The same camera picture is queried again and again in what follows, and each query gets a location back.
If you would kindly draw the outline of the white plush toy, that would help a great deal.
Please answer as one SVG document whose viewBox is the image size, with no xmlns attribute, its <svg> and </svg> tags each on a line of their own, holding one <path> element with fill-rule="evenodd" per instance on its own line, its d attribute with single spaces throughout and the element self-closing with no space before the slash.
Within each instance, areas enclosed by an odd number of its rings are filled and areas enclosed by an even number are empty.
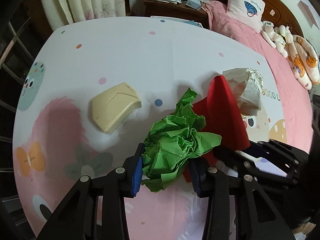
<svg viewBox="0 0 320 240">
<path fill-rule="evenodd" d="M 286 45 L 286 36 L 290 33 L 289 26 L 280 25 L 275 27 L 274 24 L 270 21 L 263 21 L 263 27 L 261 29 L 261 34 L 264 40 L 278 53 L 287 58 L 288 52 L 285 49 Z"/>
</svg>

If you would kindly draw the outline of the white crumpled paper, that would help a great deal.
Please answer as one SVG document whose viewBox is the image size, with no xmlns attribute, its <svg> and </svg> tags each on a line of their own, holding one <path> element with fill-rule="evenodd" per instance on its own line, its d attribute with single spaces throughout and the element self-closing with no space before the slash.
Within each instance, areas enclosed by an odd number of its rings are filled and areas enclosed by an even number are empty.
<svg viewBox="0 0 320 240">
<path fill-rule="evenodd" d="M 236 104 L 242 115 L 257 116 L 262 108 L 263 77 L 252 68 L 234 68 L 223 71 Z"/>
</svg>

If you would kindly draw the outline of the pink bed cover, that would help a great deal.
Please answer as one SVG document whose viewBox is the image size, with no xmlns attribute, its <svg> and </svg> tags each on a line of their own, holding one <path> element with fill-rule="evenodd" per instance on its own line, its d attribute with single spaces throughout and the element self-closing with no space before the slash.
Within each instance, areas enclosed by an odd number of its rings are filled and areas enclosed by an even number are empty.
<svg viewBox="0 0 320 240">
<path fill-rule="evenodd" d="M 228 16 L 226 9 L 227 6 L 219 1 L 211 1 L 204 5 L 209 29 L 228 36 L 262 55 L 275 79 L 284 119 L 268 119 L 270 138 L 308 153 L 313 137 L 312 107 L 308 91 L 294 78 L 287 59 L 272 48 L 261 34 Z"/>
</svg>

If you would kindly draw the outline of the cream curtain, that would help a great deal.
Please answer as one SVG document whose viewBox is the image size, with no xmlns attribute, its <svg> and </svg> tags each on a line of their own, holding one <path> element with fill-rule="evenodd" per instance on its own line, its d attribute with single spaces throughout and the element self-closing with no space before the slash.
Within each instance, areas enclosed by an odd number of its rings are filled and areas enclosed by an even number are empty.
<svg viewBox="0 0 320 240">
<path fill-rule="evenodd" d="M 53 31 L 76 22 L 124 17 L 125 0 L 41 0 Z"/>
</svg>

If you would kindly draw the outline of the white purple carton box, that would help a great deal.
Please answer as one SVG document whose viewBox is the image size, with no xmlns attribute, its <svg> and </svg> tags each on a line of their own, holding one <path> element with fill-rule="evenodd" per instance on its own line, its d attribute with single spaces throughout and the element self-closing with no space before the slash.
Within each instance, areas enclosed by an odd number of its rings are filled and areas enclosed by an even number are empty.
<svg viewBox="0 0 320 240">
<path fill-rule="evenodd" d="M 265 158 L 262 158 L 262 157 L 255 158 L 242 151 L 236 151 L 236 153 L 238 155 L 243 156 L 245 160 L 253 161 L 256 167 L 259 168 L 260 171 L 267 172 L 270 174 L 275 174 L 282 177 L 287 176 L 287 174 L 284 171 L 276 167 L 276 165 L 272 164 Z M 226 175 L 238 177 L 238 172 L 234 168 L 227 167 L 225 163 L 221 160 L 218 160 L 216 162 L 216 167 L 220 169 L 222 172 L 224 172 Z"/>
</svg>

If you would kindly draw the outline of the blue tissue box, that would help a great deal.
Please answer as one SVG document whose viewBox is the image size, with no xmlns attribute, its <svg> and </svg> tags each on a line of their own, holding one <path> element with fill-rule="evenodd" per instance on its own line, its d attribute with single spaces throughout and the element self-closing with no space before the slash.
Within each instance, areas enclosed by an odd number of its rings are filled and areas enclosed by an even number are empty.
<svg viewBox="0 0 320 240">
<path fill-rule="evenodd" d="M 202 0 L 187 0 L 185 5 L 195 10 L 200 10 L 202 7 Z"/>
</svg>

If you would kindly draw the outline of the pink embroidered pillow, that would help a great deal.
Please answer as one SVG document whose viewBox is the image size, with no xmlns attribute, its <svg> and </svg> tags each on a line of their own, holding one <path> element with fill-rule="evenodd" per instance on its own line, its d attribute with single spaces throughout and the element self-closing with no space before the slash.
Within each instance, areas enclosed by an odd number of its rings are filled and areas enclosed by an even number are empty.
<svg viewBox="0 0 320 240">
<path fill-rule="evenodd" d="M 226 12 L 230 17 L 260 33 L 264 9 L 263 0 L 228 0 Z"/>
</svg>

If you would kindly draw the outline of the metal window grille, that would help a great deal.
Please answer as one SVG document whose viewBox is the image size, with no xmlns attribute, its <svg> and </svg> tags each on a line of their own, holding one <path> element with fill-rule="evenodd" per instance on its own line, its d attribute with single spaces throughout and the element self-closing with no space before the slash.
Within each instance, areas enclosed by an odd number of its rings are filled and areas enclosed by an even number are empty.
<svg viewBox="0 0 320 240">
<path fill-rule="evenodd" d="M 21 40 L 30 25 L 28 18 L 18 29 L 8 23 L 1 36 L 1 178 L 14 176 L 12 142 L 15 115 L 23 84 L 34 56 Z"/>
</svg>

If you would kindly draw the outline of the wooden headboard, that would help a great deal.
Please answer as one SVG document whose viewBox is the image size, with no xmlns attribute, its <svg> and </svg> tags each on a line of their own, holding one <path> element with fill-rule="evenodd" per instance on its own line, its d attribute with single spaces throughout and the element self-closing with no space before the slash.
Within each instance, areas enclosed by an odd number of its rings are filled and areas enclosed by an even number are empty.
<svg viewBox="0 0 320 240">
<path fill-rule="evenodd" d="M 228 0 L 216 0 L 227 4 Z M 270 21 L 276 26 L 289 26 L 292 34 L 304 37 L 303 31 L 295 18 L 294 14 L 281 0 L 263 0 L 265 9 L 261 17 L 262 21 Z"/>
</svg>

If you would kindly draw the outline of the green paper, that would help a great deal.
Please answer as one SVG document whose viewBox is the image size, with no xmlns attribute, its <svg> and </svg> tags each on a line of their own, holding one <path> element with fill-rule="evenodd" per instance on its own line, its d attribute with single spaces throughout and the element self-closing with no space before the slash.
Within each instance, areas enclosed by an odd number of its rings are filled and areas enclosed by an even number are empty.
<svg viewBox="0 0 320 240">
<path fill-rule="evenodd" d="M 222 137 L 202 132 L 206 119 L 193 111 L 197 93 L 188 88 L 175 111 L 153 123 L 144 140 L 142 180 L 151 192 L 159 192 L 178 180 L 189 159 L 198 158 L 221 144 Z"/>
</svg>

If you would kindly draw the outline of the wooden nightstand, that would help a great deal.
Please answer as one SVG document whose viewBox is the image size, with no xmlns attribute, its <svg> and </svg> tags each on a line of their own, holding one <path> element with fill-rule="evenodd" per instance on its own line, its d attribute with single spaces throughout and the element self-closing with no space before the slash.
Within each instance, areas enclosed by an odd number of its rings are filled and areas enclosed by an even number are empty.
<svg viewBox="0 0 320 240">
<path fill-rule="evenodd" d="M 164 16 L 181 18 L 202 24 L 206 29 L 209 29 L 209 20 L 207 13 L 203 10 L 196 10 L 186 6 L 184 3 L 164 3 L 159 1 L 145 0 L 145 17 Z"/>
</svg>

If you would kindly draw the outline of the cartoon printed tablecloth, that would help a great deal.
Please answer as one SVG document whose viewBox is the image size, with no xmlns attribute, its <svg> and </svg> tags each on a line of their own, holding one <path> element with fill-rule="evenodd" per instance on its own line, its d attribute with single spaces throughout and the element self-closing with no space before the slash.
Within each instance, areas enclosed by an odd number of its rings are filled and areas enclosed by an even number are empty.
<svg viewBox="0 0 320 240">
<path fill-rule="evenodd" d="M 39 234 L 81 176 L 121 166 L 153 123 L 188 89 L 207 96 L 214 76 L 251 68 L 263 77 L 263 107 L 244 118 L 253 141 L 311 145 L 311 104 L 287 59 L 253 31 L 231 37 L 161 18 L 90 20 L 56 29 L 25 79 L 14 124 L 16 186 Z"/>
</svg>

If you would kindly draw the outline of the cream plastic case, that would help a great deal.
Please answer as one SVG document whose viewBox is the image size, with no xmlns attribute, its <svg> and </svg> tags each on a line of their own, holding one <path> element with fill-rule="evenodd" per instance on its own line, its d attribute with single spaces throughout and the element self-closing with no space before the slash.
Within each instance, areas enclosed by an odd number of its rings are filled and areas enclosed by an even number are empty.
<svg viewBox="0 0 320 240">
<path fill-rule="evenodd" d="M 120 83 L 92 99 L 92 120 L 104 133 L 112 134 L 141 106 L 137 92 L 127 83 Z"/>
</svg>

